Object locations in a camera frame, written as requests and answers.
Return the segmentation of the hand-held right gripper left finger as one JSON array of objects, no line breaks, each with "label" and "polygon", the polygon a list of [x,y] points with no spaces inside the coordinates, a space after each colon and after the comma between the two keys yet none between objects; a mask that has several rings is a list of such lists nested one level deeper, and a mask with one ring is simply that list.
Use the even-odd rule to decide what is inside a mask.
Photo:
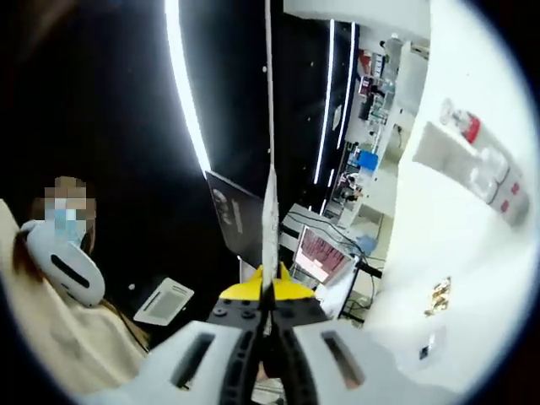
[{"label": "hand-held right gripper left finger", "polygon": [[138,375],[84,397],[86,404],[249,404],[267,321],[263,270],[220,296],[206,321],[192,321],[151,350]]}]

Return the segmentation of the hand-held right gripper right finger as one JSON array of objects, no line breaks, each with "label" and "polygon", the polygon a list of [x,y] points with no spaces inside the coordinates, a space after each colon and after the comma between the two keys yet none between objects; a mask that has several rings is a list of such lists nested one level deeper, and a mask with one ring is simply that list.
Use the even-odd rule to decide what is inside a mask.
[{"label": "hand-held right gripper right finger", "polygon": [[408,380],[360,330],[324,314],[313,292],[273,270],[272,370],[289,404],[403,404]]}]

